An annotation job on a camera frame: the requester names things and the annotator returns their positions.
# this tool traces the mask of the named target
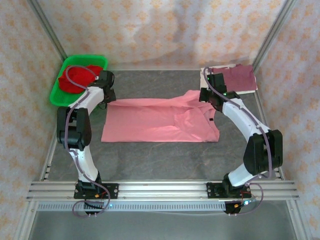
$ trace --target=maroon cloth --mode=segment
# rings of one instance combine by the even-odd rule
[[[252,65],[212,68],[214,74],[223,74],[227,91],[244,92],[257,90],[257,83]]]
[[[83,88],[78,87],[72,84],[66,77],[66,70],[62,73],[62,76],[58,78],[59,87],[62,91],[70,93],[70,94],[80,94],[84,91]],[[90,69],[95,73],[95,75],[99,76],[101,70],[103,69],[100,66],[89,65],[86,68]],[[72,67],[68,71],[69,78],[77,84],[87,87],[90,83],[95,80],[95,76],[88,70],[82,67]]]

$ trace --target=cable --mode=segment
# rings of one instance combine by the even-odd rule
[[[208,87],[215,93],[217,94],[220,98],[222,98],[223,100],[233,104],[234,106],[238,107],[240,110],[242,110],[252,121],[253,123],[255,124],[255,127],[257,129],[260,130],[260,132],[262,133],[262,136],[264,138],[264,142],[265,142],[265,145],[266,145],[266,152],[267,152],[267,155],[268,155],[268,171],[269,171],[269,175],[268,175],[268,178],[271,178],[272,177],[272,159],[271,159],[271,149],[270,149],[270,144],[269,144],[269,141],[268,141],[268,137],[266,135],[266,133],[264,132],[264,130],[262,129],[262,127],[259,125],[259,123],[256,121],[256,119],[254,118],[254,116],[252,116],[250,114],[249,111],[247,111],[245,108],[242,108],[239,104],[237,104],[236,102],[230,100],[229,98],[225,97],[223,94],[221,94],[220,92],[218,92],[217,90],[215,90],[215,88],[210,84],[210,82],[208,81],[208,78],[207,78],[207,75],[206,75],[206,70],[208,69],[209,73],[210,74],[213,74],[212,73],[212,69],[210,67],[205,67],[203,69],[203,77],[204,77],[204,80],[206,82],[206,84],[208,85]],[[254,180],[254,178],[250,179],[249,181],[247,181],[245,183],[246,186],[249,186],[250,184],[253,184],[253,185],[257,185],[260,190],[261,190],[261,200],[259,202],[259,204],[252,210],[248,211],[248,212],[243,212],[243,213],[238,213],[238,214],[233,214],[234,216],[236,215],[243,215],[243,214],[248,214],[248,213],[252,213],[253,211],[255,211],[257,208],[259,208],[259,206],[261,205],[263,199],[264,199],[264,190],[263,188],[261,187],[260,184],[258,183],[251,183],[252,180]]]
[[[100,202],[100,203],[102,203],[102,200],[104,199],[104,195],[105,195],[105,194],[106,194],[105,191],[104,191],[103,193],[101,193],[101,202]],[[101,207],[101,206],[90,205],[90,204],[87,203],[87,202],[85,202],[84,205],[86,205],[87,207],[91,207],[91,208],[93,208],[93,209],[102,209],[102,208],[103,208],[103,207]]]
[[[256,196],[253,195],[251,192],[249,192],[249,191],[242,191],[242,192],[241,192],[241,204],[243,204],[244,194],[250,194],[250,195],[252,195],[254,198],[256,198]]]
[[[70,149],[69,149],[69,146],[68,146],[68,130],[69,130],[69,120],[70,120],[70,117],[71,117],[71,113],[72,113],[72,112],[74,111],[74,109],[75,109],[79,104],[81,104],[81,103],[89,96],[89,94],[90,94],[90,92],[89,92],[89,90],[88,90],[87,87],[82,86],[82,85],[80,85],[80,84],[78,84],[78,83],[76,83],[76,82],[74,82],[74,81],[72,81],[72,80],[70,79],[70,77],[69,77],[69,75],[68,75],[68,72],[69,72],[69,70],[70,70],[71,68],[75,68],[75,67],[85,69],[85,70],[89,71],[90,73],[92,73],[95,78],[97,77],[97,75],[96,75],[93,71],[91,71],[90,69],[88,69],[88,68],[85,67],[85,66],[80,66],[80,65],[72,65],[72,66],[69,66],[69,67],[66,69],[66,71],[65,71],[65,76],[66,76],[66,78],[68,79],[68,81],[69,81],[70,83],[72,83],[73,85],[75,85],[75,86],[77,86],[77,87],[79,87],[79,88],[84,89],[84,90],[85,90],[85,95],[84,95],[84,97],[82,97],[78,102],[76,102],[76,103],[71,107],[70,111],[68,112],[68,114],[67,114],[67,116],[66,116],[65,129],[64,129],[64,145],[65,145],[65,149],[66,149],[70,154],[73,153],[75,165],[76,165],[76,167],[78,168],[79,172],[83,175],[83,177],[84,177],[85,179],[87,179],[90,183],[96,185],[96,186],[99,187],[99,188],[102,188],[102,189],[106,192],[106,194],[108,195],[107,204],[104,206],[104,208],[101,209],[101,211],[99,211],[98,213],[95,213],[95,214],[94,214],[95,216],[97,216],[98,214],[102,214],[102,213],[108,208],[109,203],[110,203],[110,200],[111,200],[110,192],[108,191],[108,189],[107,189],[106,187],[104,187],[103,185],[101,185],[101,184],[99,184],[99,183],[91,180],[91,179],[84,173],[84,171],[83,171],[82,168],[80,167],[79,158],[78,158],[77,152],[76,152],[75,150],[73,150],[73,149],[70,150]],[[90,214],[89,214],[89,215],[79,215],[79,214],[77,214],[77,213],[75,212],[75,207],[76,207],[76,205],[79,204],[79,203],[101,204],[100,201],[89,201],[89,200],[80,200],[80,201],[77,201],[77,202],[72,206],[72,213],[73,213],[74,216],[76,216],[76,217],[78,217],[78,218],[82,218],[82,219],[84,219],[84,218],[90,218],[91,215],[90,215]]]

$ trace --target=floor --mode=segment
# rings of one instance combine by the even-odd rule
[[[30,240],[295,240],[285,201],[264,201],[251,214],[106,212],[76,218],[67,211],[36,213]]]
[[[200,71],[115,71],[118,99],[173,98],[198,90]],[[253,93],[241,95],[247,108],[259,119]],[[116,180],[221,180],[243,162],[245,138],[220,112],[214,122],[218,142],[101,142],[106,111],[90,115],[90,150],[103,181]],[[50,181],[76,181],[78,173],[71,156],[57,144],[48,176]]]

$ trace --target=folded cloth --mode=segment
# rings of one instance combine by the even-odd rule
[[[135,98],[108,103],[102,142],[217,142],[215,109],[198,90],[171,99]]]
[[[83,88],[78,87],[72,84],[66,77],[66,70],[63,71],[61,77],[58,78],[59,87],[62,91],[70,93],[70,94],[80,94],[84,91]],[[100,66],[89,65],[86,68],[90,69],[95,73],[95,75],[99,76],[101,70],[103,69]],[[82,68],[82,67],[72,67],[68,71],[69,78],[77,84],[87,87],[90,83],[95,80],[95,76],[92,72]]]
[[[228,92],[247,92],[257,90],[256,78],[252,65],[235,67],[212,68],[214,74],[223,74],[224,83]]]

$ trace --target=green tray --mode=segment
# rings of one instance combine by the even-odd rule
[[[75,93],[68,93],[62,91],[59,87],[59,80],[58,78],[61,77],[64,70],[71,65],[81,65],[81,66],[88,66],[88,65],[95,65],[100,66],[103,70],[107,69],[108,60],[101,55],[72,55],[69,56],[66,60],[64,60],[61,70],[58,74],[58,77],[55,80],[53,85],[52,91],[50,93],[50,102],[53,105],[58,107],[67,107],[70,104],[74,103],[83,93],[75,94]]]

